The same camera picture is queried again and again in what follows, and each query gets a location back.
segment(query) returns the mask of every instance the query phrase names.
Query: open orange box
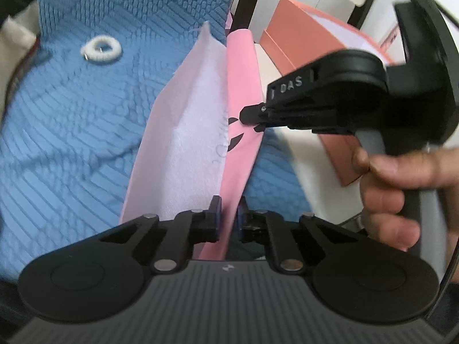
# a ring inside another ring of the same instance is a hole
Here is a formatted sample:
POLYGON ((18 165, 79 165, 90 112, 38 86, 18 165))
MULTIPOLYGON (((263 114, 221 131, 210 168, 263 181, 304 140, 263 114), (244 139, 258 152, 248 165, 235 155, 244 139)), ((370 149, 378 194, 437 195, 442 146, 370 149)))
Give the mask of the open orange box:
MULTIPOLYGON (((392 60, 358 29, 295 0, 280 0, 260 44, 281 75, 345 48, 366 50, 385 65, 392 60)), ((353 150, 360 146, 354 136, 320 135, 342 186, 359 175, 351 165, 353 150)))

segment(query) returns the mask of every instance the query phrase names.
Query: black metal bar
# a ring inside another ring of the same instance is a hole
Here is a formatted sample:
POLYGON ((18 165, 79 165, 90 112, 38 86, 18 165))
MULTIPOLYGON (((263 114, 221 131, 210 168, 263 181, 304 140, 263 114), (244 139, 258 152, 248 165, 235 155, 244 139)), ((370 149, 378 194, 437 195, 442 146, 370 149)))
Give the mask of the black metal bar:
POLYGON ((374 0, 365 0, 365 3, 362 6, 356 6, 347 23, 361 29, 373 2, 374 0))
POLYGON ((239 0, 230 32, 240 28, 249 28, 257 1, 258 0, 239 0))

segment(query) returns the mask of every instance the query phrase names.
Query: gray handle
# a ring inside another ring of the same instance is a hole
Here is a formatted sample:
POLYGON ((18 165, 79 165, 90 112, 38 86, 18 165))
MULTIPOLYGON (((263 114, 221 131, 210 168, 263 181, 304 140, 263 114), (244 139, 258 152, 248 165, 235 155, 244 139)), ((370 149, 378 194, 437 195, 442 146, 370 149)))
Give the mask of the gray handle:
MULTIPOLYGON (((417 140, 415 134, 391 133, 385 136, 378 131, 362 130, 355 135, 369 154, 401 155, 427 147, 417 140)), ((446 268, 448 227, 438 191, 405 191, 405 205, 400 215, 416 220, 421 227, 421 238, 409 252, 427 261, 441 280, 446 268)))

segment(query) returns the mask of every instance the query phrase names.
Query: gray ribbed surface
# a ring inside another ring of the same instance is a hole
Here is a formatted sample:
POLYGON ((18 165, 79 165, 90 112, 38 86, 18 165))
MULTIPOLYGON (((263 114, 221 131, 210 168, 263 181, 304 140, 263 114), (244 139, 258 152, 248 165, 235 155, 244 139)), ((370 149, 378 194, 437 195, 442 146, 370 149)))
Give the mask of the gray ribbed surface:
POLYGON ((122 313, 86 325, 32 320, 14 344, 296 344, 438 343, 423 320, 393 327, 355 323, 323 306, 299 277, 265 261, 192 261, 180 274, 156 277, 122 313))

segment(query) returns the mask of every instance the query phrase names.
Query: blue blanket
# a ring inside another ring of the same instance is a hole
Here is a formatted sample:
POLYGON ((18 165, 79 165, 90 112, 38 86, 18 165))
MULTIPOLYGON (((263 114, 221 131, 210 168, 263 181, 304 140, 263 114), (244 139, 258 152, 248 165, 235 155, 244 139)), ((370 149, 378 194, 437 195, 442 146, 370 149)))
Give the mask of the blue blanket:
MULTIPOLYGON (((38 1, 42 47, 0 136, 0 277, 10 281, 32 259, 118 224, 156 96, 204 21, 224 41, 230 2, 38 1), (120 41, 119 61, 81 57, 80 47, 101 34, 120 41)), ((246 192, 249 203, 274 203, 288 216, 308 209, 274 134, 263 140, 246 192), (293 199, 273 202, 282 188, 293 199)))

